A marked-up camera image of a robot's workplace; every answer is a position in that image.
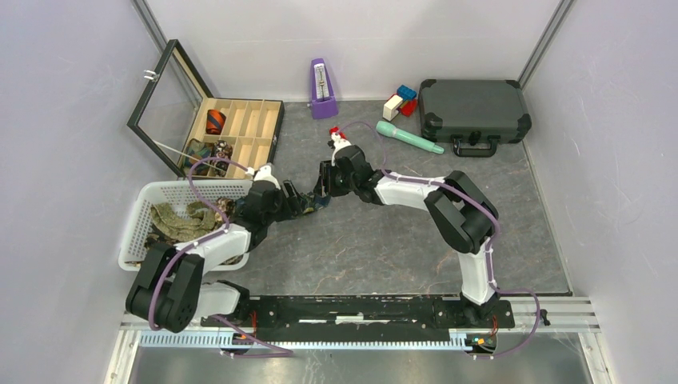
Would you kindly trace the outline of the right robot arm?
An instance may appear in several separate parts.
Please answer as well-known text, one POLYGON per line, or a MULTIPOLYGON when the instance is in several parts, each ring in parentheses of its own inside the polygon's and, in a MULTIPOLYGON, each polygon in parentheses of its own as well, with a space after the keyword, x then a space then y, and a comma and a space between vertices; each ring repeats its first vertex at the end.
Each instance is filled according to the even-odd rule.
POLYGON ((336 148, 319 165, 316 192, 340 197, 355 194, 366 203, 405 206, 430 214, 444 241, 458 254, 462 273, 461 308, 471 326, 483 326, 499 300, 493 277, 493 239, 498 211, 468 175, 419 178, 375 170, 359 146, 336 148))

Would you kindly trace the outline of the navy yellow floral tie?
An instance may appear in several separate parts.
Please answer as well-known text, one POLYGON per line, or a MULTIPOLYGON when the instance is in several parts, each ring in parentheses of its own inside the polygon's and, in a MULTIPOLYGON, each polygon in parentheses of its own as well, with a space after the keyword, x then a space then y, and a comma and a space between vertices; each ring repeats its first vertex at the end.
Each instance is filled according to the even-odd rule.
POLYGON ((322 196, 309 192, 299 194, 297 200, 299 203, 299 215, 303 216, 326 208, 331 201, 331 197, 329 195, 322 196))

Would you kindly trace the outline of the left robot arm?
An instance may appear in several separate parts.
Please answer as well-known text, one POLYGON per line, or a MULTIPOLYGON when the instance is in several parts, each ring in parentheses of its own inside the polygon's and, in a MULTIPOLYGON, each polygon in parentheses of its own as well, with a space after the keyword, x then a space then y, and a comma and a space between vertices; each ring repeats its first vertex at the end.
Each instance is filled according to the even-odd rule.
POLYGON ((203 277, 229 258, 256 249, 275 222, 299 218, 303 197, 290 180, 280 186, 252 183, 227 228, 193 241, 150 247, 127 295, 126 311, 154 330, 183 331, 195 318, 220 314, 241 326, 251 315, 247 290, 228 282, 205 283, 203 277))

